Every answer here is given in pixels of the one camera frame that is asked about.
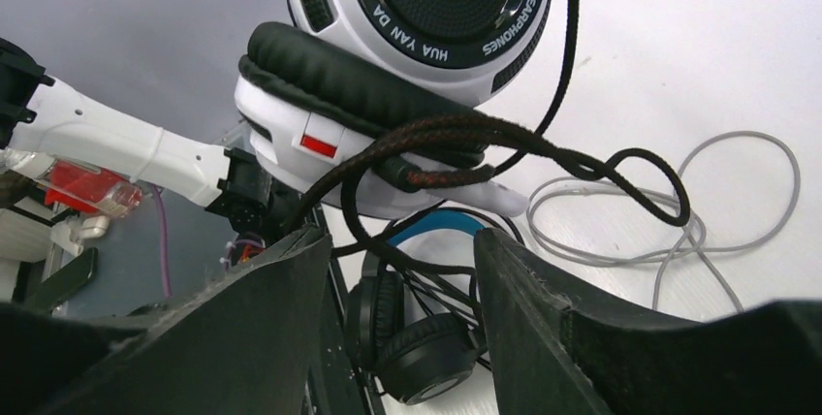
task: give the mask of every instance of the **white cable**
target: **white cable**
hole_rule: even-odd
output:
[[[722,287],[725,293],[728,295],[728,298],[733,303],[734,308],[737,311],[743,311],[743,305],[740,302],[740,299],[737,297],[736,293],[734,292],[734,289],[731,287],[730,284],[728,284],[728,281],[725,280],[724,276],[722,276],[722,274],[719,272],[719,270],[716,268],[716,266],[713,264],[713,262],[707,254],[738,252],[741,250],[747,250],[750,248],[758,247],[773,239],[785,227],[794,210],[796,209],[797,202],[799,202],[800,187],[802,185],[802,176],[800,173],[799,162],[797,161],[796,155],[787,144],[780,141],[774,136],[757,131],[729,132],[708,139],[707,141],[699,144],[696,148],[694,148],[688,154],[688,156],[685,157],[684,161],[680,165],[680,168],[677,170],[677,174],[680,177],[682,177],[688,165],[690,165],[693,159],[707,147],[716,144],[720,141],[741,137],[764,140],[779,147],[779,149],[781,149],[788,157],[788,160],[791,164],[791,170],[793,172],[793,189],[791,192],[790,201],[788,202],[788,206],[785,209],[785,212],[783,212],[782,216],[779,218],[779,220],[771,228],[770,231],[768,231],[765,235],[757,239],[741,243],[738,245],[706,247],[705,240],[707,237],[707,229],[705,226],[705,222],[696,212],[692,212],[690,222],[682,228],[682,235],[675,242],[674,246],[667,250],[656,250],[630,258],[618,258],[609,255],[596,254],[593,252],[588,252],[585,250],[574,248],[569,245],[565,245],[555,239],[551,239],[534,223],[534,215],[537,209],[542,204],[544,204],[550,199],[566,196],[627,196],[621,189],[617,188],[612,182],[609,181],[588,182],[587,184],[589,184],[589,186],[583,186],[573,189],[555,190],[553,192],[549,192],[547,194],[540,196],[540,193],[543,192],[546,188],[559,182],[569,180],[579,181],[578,179],[570,176],[551,179],[548,182],[541,184],[539,187],[536,188],[536,190],[534,190],[530,197],[530,205],[528,207],[527,212],[525,213],[528,222],[528,228],[530,229],[531,234],[534,236],[534,239],[537,241],[537,243],[546,251],[548,251],[549,253],[553,254],[558,258],[578,263],[581,265],[587,265],[598,268],[612,268],[625,265],[659,263],[659,269],[657,270],[656,278],[653,284],[653,300],[651,303],[651,307],[654,310],[656,310],[659,307],[659,291],[662,288],[662,276],[665,273],[665,270],[668,267],[668,265],[673,260],[696,253],[699,256],[700,260],[702,260],[705,266],[711,271],[713,277],[715,277],[716,280],[719,282],[719,285]],[[641,191],[657,204],[664,205],[666,207],[670,207],[673,209],[679,209],[678,200],[671,195],[663,194],[661,192],[657,192],[650,189],[641,189]],[[698,233],[697,239],[694,239],[694,231]]]

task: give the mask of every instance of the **black leather ear pad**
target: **black leather ear pad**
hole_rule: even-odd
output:
[[[380,349],[405,326],[402,282],[395,272],[385,271],[380,275],[372,310],[373,341]]]
[[[254,30],[239,71],[268,94],[373,139],[412,120],[479,113],[279,22],[265,22]],[[443,155],[442,150],[431,152],[431,157],[470,168],[482,162],[486,147],[449,145],[453,154]]]
[[[380,348],[378,350],[377,367],[384,367],[404,354],[433,340],[446,335],[464,334],[466,331],[465,325],[451,313],[429,316],[412,323]]]
[[[357,367],[373,365],[376,360],[374,349],[367,340],[368,330],[363,323],[363,313],[370,313],[367,307],[371,302],[370,289],[367,279],[361,280],[359,284],[351,289],[348,294],[348,305],[345,307],[345,320],[343,321],[343,341],[345,343],[345,353]]]

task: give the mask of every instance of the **white plastic part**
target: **white plastic part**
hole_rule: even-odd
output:
[[[107,216],[92,216],[84,219],[79,225],[78,239],[99,239],[109,230],[111,218]]]
[[[57,161],[44,153],[6,148],[3,160],[8,169],[31,179],[41,178]]]
[[[474,108],[499,90],[491,91],[493,78],[525,49],[536,35],[539,21],[531,22],[518,43],[482,66],[470,69],[443,69],[416,61],[389,44],[368,20],[359,0],[328,0],[334,16],[332,25],[313,33],[300,0],[289,0],[291,13],[300,30],[345,48],[366,61],[438,95]],[[543,0],[535,19],[541,19],[551,0]]]
[[[73,257],[79,256],[83,251],[82,240],[77,238],[75,232],[77,223],[76,218],[60,221],[51,227],[49,235],[52,242],[59,245],[63,251],[68,252]]]
[[[186,139],[96,102],[61,80],[29,100],[37,117],[15,127],[10,148],[83,161],[165,187],[207,207],[228,176],[225,147]]]
[[[235,100],[240,112],[271,134],[271,141],[256,132],[251,134],[251,145],[260,165],[283,183],[303,193],[320,177],[373,142],[373,139],[338,122],[268,95],[244,78],[237,81]],[[333,155],[320,154],[303,145],[303,137],[306,136],[333,147]],[[404,154],[403,157],[428,171],[453,169],[415,154]],[[339,191],[337,186],[323,202],[339,207]],[[522,214],[528,204],[524,195],[494,182],[408,194],[368,172],[357,191],[357,208],[364,216],[398,219],[443,199],[505,216]]]

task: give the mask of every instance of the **red component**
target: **red component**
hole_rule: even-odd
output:
[[[106,169],[96,170],[95,173],[91,173],[88,169],[73,165],[68,161],[57,160],[49,175],[49,182],[57,189],[48,191],[52,192],[50,196],[52,201],[63,203],[78,211],[96,213],[98,209],[90,204],[100,203],[109,195],[115,185],[127,182],[127,180],[125,177]]]
[[[308,148],[309,150],[315,153],[319,153],[323,156],[328,156],[329,158],[333,158],[333,156],[336,154],[336,147],[334,145],[326,144],[325,142],[319,139],[313,138],[305,134],[302,135],[300,145],[304,146],[305,148]]]
[[[46,189],[46,205],[52,205],[54,203],[59,203],[65,205],[66,207],[74,208],[81,213],[97,212],[97,209],[89,204],[84,204],[83,202],[54,189]]]
[[[257,248],[253,245],[246,245],[245,248],[242,249],[242,254],[240,254],[238,262],[245,263],[261,253],[263,253],[262,248]]]

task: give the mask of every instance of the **black ear cup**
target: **black ear cup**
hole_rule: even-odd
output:
[[[348,305],[345,307],[345,353],[351,363],[360,368],[373,365],[376,360],[371,342],[371,298],[375,287],[376,278],[362,278],[348,293]]]
[[[389,395],[413,405],[456,387],[471,375],[475,361],[465,325],[443,313],[392,337],[379,349],[375,373]]]
[[[405,326],[405,300],[402,282],[395,272],[385,271],[380,275],[373,313],[373,342],[376,346],[374,351],[378,353]]]
[[[348,296],[345,351],[354,365],[373,370],[377,353],[405,326],[402,281],[393,271],[364,277]]]
[[[254,30],[239,71],[268,94],[374,139],[416,119],[479,113],[279,22]],[[451,145],[426,156],[471,168],[482,162],[485,148]]]

